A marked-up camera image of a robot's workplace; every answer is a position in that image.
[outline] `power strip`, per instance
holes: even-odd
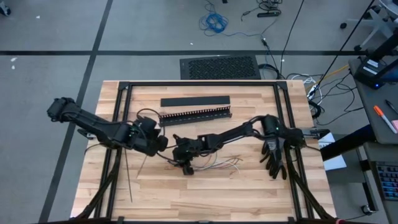
[[[308,92],[307,98],[308,98],[309,100],[312,100],[313,96],[315,95],[314,90],[315,90],[316,87],[318,87],[318,84],[315,84],[314,86],[312,86],[312,87],[311,87],[311,90]]]

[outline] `white paper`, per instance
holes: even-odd
[[[331,133],[325,135],[323,138],[319,139],[319,148],[322,150],[323,147],[335,142],[335,139]],[[341,169],[347,167],[343,156],[336,156],[332,159],[323,162],[325,170]]]

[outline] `table leg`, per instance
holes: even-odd
[[[324,161],[339,156],[346,151],[362,146],[365,142],[375,141],[376,137],[370,124],[337,140],[321,149]]]

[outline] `keyboard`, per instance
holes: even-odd
[[[398,163],[376,162],[378,181],[385,200],[398,200]]]

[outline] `black floor stripe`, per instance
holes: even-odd
[[[169,55],[265,55],[265,50],[99,50],[98,55],[169,56]],[[282,55],[281,50],[271,50],[272,55]],[[360,56],[365,52],[354,50],[286,50],[284,55],[297,56]]]
[[[0,55],[12,56],[75,56],[93,55],[90,50],[3,50]],[[97,55],[108,56],[171,56],[171,55],[265,55],[265,50],[97,50]],[[272,55],[281,55],[281,50],[271,50]],[[286,50],[284,55],[294,56],[361,56],[365,51],[354,50]]]
[[[0,55],[12,56],[62,56],[91,54],[91,50],[0,50]]]
[[[109,12],[111,10],[113,0],[108,0],[105,6],[104,14],[101,19],[101,23],[98,28],[98,32],[94,41],[93,50],[91,51],[90,58],[87,63],[87,67],[85,70],[85,74],[83,76],[83,80],[81,81],[80,89],[78,92],[78,96],[76,99],[77,105],[81,105],[83,103],[83,99],[85,97],[85,93],[87,90],[88,82],[90,80],[91,72],[93,71],[96,55],[98,53],[98,49],[100,47],[101,39],[104,34],[106,21],[108,20]],[[65,135],[65,139],[63,140],[62,148],[60,155],[58,157],[57,165],[55,166],[54,175],[51,180],[49,191],[47,192],[47,196],[45,198],[45,202],[43,205],[42,213],[40,214],[39,223],[48,222],[49,216],[51,213],[52,205],[55,200],[55,196],[57,194],[58,186],[61,181],[61,176],[63,172],[63,168],[65,166],[65,161],[68,156],[70,144],[72,142],[73,133],[75,132],[75,125],[69,124],[67,133]]]

